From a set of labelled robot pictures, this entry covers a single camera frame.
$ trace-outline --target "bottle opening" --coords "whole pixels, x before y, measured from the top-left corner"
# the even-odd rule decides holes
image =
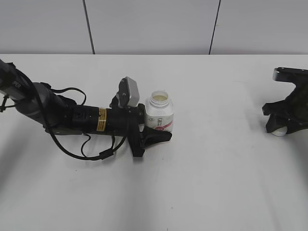
[[[154,91],[151,95],[150,102],[156,107],[165,107],[169,104],[168,94],[165,91]]]
[[[163,102],[168,99],[168,94],[165,91],[154,91],[152,93],[152,98],[156,101]]]

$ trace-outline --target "pill bottle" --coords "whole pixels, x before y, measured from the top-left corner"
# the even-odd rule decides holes
[[[154,91],[145,102],[145,125],[159,131],[172,132],[173,103],[167,92]]]

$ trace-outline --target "table surface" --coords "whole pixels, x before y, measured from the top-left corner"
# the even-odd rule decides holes
[[[308,131],[265,132],[264,103],[294,86],[272,80],[278,66],[308,69],[306,55],[0,55],[32,81],[83,89],[107,107],[121,78],[141,103],[166,90],[173,138],[133,159],[90,162],[62,153],[42,126],[8,109],[0,115],[2,231],[306,231]],[[78,92],[68,97],[82,102]],[[84,136],[62,136],[79,154]],[[93,136],[96,155],[111,138]]]

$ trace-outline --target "robotic arm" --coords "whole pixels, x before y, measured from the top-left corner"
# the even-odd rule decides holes
[[[147,146],[171,139],[172,134],[167,131],[158,131],[147,126],[142,132],[139,131],[139,124],[144,124],[145,108],[143,104],[138,104],[137,83],[129,77],[120,81],[119,91],[112,99],[110,108],[85,106],[85,94],[85,100],[81,105],[56,94],[67,90],[77,90],[84,94],[76,88],[54,90],[46,83],[32,83],[13,63],[0,60],[0,93],[4,94],[0,112],[15,107],[18,112],[41,123],[56,145],[71,157],[81,160],[103,160],[112,156],[126,138],[133,156],[142,157]],[[14,105],[6,106],[8,98],[14,101]],[[56,138],[56,135],[81,134],[111,135],[112,147],[100,152],[98,156],[87,157],[83,154],[82,145],[83,156],[80,156],[67,151]],[[116,147],[115,136],[122,137]]]
[[[282,136],[308,129],[308,70],[278,67],[273,78],[293,83],[295,89],[285,100],[263,106],[263,114],[269,116],[267,132]]]

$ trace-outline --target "bottle label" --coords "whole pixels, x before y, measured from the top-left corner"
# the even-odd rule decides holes
[[[145,125],[149,128],[156,129],[158,131],[172,132],[173,128],[173,115],[169,116],[145,116]]]

